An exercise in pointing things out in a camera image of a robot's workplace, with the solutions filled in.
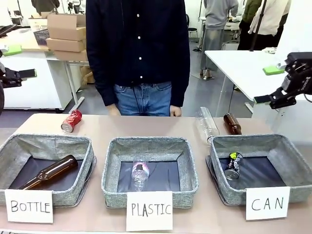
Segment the long brown glass bottle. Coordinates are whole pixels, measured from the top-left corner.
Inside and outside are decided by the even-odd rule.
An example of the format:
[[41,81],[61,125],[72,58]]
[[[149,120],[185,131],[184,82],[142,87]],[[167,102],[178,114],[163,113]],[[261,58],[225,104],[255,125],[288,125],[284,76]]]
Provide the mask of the long brown glass bottle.
[[61,160],[42,169],[39,173],[19,187],[19,190],[39,190],[50,186],[78,168],[78,161],[73,155],[67,155]]

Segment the bystander in dark top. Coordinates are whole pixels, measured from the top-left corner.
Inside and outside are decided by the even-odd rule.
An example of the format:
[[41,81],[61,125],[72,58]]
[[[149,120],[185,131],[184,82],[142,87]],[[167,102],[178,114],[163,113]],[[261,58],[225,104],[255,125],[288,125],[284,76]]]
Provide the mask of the bystander in dark top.
[[57,11],[60,6],[59,0],[31,0],[31,3],[39,15],[42,12]]

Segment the crushed black can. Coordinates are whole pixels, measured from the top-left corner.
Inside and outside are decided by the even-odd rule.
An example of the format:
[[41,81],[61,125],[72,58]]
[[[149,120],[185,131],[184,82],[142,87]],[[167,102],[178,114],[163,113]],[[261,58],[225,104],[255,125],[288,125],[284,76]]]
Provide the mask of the crushed black can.
[[229,154],[229,162],[224,170],[224,175],[228,180],[237,180],[240,175],[240,164],[243,160],[243,156],[239,152],[232,152]]

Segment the crushed clear plastic bottle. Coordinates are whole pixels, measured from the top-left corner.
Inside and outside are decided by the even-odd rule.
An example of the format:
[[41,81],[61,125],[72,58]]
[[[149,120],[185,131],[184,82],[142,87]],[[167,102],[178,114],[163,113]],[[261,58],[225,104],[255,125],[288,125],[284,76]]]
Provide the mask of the crushed clear plastic bottle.
[[144,190],[145,184],[149,179],[150,170],[146,162],[136,161],[132,166],[132,184],[133,190],[136,192],[141,192]]

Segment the white paper sign CAN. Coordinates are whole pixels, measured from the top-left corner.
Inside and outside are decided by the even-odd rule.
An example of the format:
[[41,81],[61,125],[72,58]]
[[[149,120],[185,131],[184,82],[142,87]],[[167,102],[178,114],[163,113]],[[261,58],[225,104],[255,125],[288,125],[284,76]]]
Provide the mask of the white paper sign CAN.
[[288,213],[290,187],[246,189],[246,220],[285,218]]

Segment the crushed red soda can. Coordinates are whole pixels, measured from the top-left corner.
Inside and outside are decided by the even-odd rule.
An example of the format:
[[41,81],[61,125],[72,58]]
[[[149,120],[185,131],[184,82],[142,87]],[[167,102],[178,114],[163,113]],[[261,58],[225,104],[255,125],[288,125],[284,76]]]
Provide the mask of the crushed red soda can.
[[79,110],[73,110],[71,114],[61,124],[61,129],[66,133],[73,132],[75,126],[81,121],[82,113]]

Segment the flat cardboard box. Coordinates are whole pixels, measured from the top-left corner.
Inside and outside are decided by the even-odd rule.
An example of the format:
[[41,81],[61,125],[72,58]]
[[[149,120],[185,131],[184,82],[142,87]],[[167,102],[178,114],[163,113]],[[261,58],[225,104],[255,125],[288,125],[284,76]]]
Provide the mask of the flat cardboard box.
[[81,52],[86,49],[86,40],[46,39],[47,46],[53,51]]
[[54,55],[57,59],[62,61],[88,61],[86,50],[81,52],[54,51]]

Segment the grey fabric basket bottle label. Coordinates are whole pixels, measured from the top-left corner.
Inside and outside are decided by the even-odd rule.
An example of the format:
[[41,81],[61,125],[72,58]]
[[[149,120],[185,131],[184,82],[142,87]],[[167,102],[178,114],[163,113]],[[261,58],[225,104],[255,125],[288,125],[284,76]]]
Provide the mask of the grey fabric basket bottle label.
[[52,190],[55,207],[75,207],[81,202],[97,162],[91,140],[85,136],[11,135],[0,146],[0,206],[5,205],[4,191],[9,189],[30,157],[58,161],[67,155],[73,155],[81,165],[69,188]]

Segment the large open cardboard box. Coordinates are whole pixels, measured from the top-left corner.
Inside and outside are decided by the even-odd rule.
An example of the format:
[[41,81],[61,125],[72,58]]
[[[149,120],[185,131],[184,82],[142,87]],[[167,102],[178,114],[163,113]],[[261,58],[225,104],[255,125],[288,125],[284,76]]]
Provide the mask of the large open cardboard box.
[[52,39],[86,39],[86,17],[83,14],[50,14],[47,17],[47,27]]

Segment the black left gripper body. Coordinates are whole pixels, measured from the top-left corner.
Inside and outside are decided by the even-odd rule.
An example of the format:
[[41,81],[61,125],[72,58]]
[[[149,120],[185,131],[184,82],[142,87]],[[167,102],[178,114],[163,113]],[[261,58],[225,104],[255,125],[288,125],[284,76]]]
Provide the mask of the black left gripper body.
[[4,67],[4,65],[2,63],[0,63],[0,85],[2,86],[2,80],[4,81],[9,81],[9,80],[21,80],[21,78],[17,78],[15,76],[15,72],[14,70],[11,70],[9,68]]

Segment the person right hand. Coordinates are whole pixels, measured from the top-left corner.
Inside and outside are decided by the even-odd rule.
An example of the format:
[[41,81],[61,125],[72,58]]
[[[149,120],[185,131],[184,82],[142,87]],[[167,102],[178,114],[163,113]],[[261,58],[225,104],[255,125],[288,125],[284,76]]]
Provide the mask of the person right hand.
[[116,107],[115,104],[109,105],[106,108],[109,112],[109,115],[111,115],[111,116],[120,116],[121,115],[119,109]]

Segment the white paper sign PLASTIC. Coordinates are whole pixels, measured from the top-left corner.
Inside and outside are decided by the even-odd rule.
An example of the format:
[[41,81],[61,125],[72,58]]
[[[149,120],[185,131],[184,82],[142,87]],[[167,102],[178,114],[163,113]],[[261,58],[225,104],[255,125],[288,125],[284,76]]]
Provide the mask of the white paper sign PLASTIC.
[[126,231],[170,231],[173,229],[171,191],[129,192],[126,205]]

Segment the white desk with drawers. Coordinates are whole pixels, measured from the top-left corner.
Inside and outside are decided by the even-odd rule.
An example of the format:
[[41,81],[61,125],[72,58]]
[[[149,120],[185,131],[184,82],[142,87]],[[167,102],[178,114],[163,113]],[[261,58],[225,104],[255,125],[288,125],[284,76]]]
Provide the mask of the white desk with drawers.
[[3,56],[0,62],[15,71],[35,69],[36,77],[22,82],[21,87],[4,89],[5,109],[66,109],[70,101],[78,109],[85,97],[79,93],[79,63],[58,60],[46,46],[39,46],[33,32],[13,31],[0,39],[0,46],[20,45],[22,52]]

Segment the white plastic crate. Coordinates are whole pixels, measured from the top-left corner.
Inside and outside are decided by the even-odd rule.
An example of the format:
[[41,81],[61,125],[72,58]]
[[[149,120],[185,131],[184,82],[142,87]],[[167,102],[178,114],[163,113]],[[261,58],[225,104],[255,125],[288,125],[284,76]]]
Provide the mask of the white plastic crate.
[[32,31],[40,31],[40,30],[44,30],[47,29],[47,19],[42,19],[42,18],[29,18],[28,19],[30,28]]

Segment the white paper sign BOTTLE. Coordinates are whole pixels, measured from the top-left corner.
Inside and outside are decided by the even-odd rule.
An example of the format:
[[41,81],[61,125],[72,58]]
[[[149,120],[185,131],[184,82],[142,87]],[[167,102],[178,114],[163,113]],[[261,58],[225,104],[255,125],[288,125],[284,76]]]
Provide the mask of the white paper sign BOTTLE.
[[4,191],[7,220],[21,223],[53,223],[52,191]]

